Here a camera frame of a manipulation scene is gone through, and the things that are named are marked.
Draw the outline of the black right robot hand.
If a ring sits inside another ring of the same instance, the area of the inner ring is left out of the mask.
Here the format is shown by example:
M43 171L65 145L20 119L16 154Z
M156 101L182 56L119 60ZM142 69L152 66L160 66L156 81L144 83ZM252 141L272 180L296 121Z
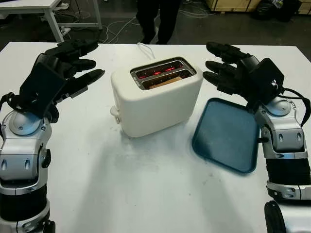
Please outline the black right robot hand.
M238 47L217 42L208 42L206 48L210 53L221 58L222 62L206 61L208 70L203 72L203 78L216 86L218 91L243 97L247 101L246 108L255 112L260 101L248 71L241 62L251 55L241 52Z

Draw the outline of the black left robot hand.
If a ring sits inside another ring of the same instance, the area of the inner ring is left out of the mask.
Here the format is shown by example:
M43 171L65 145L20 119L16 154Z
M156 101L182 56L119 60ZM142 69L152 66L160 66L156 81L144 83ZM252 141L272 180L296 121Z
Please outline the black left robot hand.
M88 86L101 78L105 71L95 69L94 60L82 57L98 47L94 39L73 39L57 44L56 47L40 54L36 63L42 63L54 71L65 84L56 91L45 117L50 123L56 123L59 118L57 104L66 98L76 96L88 90Z

